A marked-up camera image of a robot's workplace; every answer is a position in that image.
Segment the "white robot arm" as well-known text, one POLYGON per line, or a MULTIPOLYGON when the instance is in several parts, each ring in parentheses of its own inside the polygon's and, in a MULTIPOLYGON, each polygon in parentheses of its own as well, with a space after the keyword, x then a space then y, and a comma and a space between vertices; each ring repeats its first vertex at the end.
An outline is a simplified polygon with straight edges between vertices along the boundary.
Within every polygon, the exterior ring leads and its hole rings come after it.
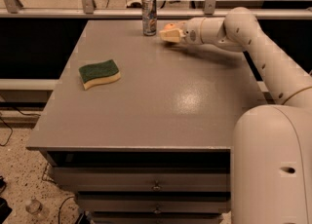
POLYGON ((162 40, 247 52, 274 102, 240 117, 231 150, 232 224, 312 224, 312 77, 247 8, 169 23, 162 40))

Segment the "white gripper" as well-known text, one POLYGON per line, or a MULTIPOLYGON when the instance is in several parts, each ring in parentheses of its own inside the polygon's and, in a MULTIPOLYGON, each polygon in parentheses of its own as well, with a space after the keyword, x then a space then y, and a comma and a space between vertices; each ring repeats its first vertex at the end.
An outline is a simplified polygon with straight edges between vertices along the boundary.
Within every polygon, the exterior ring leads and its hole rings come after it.
POLYGON ((177 28, 163 29, 159 32, 163 41, 170 43, 180 43, 184 38, 188 44, 201 45, 201 29, 203 18, 194 18, 187 21, 178 21, 177 28))

